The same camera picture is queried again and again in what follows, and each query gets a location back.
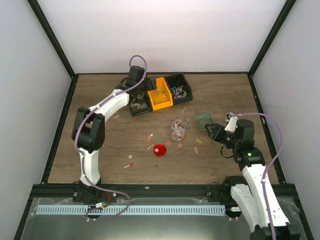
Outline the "green slotted plastic scoop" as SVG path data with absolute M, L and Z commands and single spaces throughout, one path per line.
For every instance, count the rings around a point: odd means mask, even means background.
M 205 133 L 207 133 L 205 126 L 207 124 L 214 124 L 215 123 L 214 119 L 212 118 L 212 116 L 208 112 L 196 115 L 194 117 L 194 119 L 195 119 L 199 129 Z

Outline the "black bin with popsicle candies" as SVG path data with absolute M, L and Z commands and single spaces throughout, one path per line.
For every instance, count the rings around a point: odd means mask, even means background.
M 133 117 L 153 111 L 149 94 L 142 88 L 129 94 L 128 107 Z

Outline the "orange bin with gummies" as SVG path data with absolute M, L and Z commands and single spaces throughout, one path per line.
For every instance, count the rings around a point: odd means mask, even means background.
M 156 78 L 155 86 L 155 89 L 147 92 L 152 110 L 158 111 L 172 107 L 174 105 L 173 96 L 165 77 Z

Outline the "clear plastic jar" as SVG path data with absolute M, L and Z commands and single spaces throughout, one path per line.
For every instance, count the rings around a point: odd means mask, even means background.
M 171 139 L 175 142 L 181 142 L 185 136 L 185 122 L 181 119 L 176 119 L 171 124 Z

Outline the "black bin with lollipops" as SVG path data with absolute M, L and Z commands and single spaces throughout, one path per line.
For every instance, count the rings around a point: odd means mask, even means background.
M 192 88 L 182 73 L 164 77 L 172 95 L 173 104 L 178 105 L 193 100 Z

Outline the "red round lid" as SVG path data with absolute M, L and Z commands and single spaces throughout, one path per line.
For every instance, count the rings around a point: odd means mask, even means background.
M 167 152 L 167 148 L 165 145 L 163 144 L 157 144 L 154 146 L 153 148 L 153 153 L 157 156 L 157 157 L 163 157 Z

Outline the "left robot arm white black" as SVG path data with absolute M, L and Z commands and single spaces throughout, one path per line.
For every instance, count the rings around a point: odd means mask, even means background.
M 103 192 L 99 187 L 99 151 L 105 141 L 105 123 L 129 104 L 130 92 L 141 85 L 145 77 L 145 68 L 133 65 L 109 96 L 89 108 L 77 110 L 71 138 L 80 156 L 79 192 L 91 202 L 97 202 Z

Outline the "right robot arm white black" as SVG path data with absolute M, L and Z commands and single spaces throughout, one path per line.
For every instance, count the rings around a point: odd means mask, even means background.
M 262 152 L 255 147 L 254 123 L 231 117 L 227 126 L 205 125 L 208 136 L 232 151 L 242 176 L 226 177 L 223 198 L 235 201 L 250 228 L 251 240 L 298 240 L 301 233 L 290 223 L 276 198 Z

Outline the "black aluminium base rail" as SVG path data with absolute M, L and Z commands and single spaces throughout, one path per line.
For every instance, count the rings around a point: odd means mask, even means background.
M 196 198 L 207 199 L 210 203 L 234 204 L 235 201 L 219 184 L 103 184 L 102 188 L 126 193 L 135 198 Z M 33 198 L 72 198 L 76 203 L 97 203 L 107 200 L 114 203 L 117 199 L 126 199 L 117 193 L 103 193 L 95 188 L 81 187 L 79 184 L 48 183 L 32 187 L 29 199 Z

